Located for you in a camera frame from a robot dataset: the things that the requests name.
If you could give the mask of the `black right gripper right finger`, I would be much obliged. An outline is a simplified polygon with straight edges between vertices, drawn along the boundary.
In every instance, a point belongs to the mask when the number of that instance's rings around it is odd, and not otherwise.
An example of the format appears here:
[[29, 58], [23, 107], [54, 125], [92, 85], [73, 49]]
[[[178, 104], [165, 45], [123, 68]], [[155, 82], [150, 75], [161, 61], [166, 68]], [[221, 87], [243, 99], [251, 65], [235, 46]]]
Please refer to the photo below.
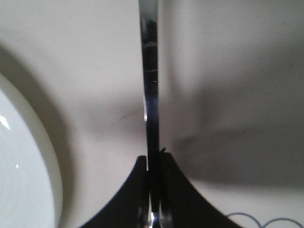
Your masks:
[[168, 152], [159, 154], [162, 228], [238, 228], [190, 183]]

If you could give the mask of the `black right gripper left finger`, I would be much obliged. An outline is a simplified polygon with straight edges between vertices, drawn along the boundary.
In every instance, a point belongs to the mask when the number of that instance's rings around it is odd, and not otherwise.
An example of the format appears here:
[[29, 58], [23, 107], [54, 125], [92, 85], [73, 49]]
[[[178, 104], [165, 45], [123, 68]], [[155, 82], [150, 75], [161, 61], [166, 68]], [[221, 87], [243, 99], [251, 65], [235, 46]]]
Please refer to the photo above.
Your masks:
[[146, 157], [139, 156], [113, 198], [83, 228], [145, 228], [148, 226], [149, 185]]

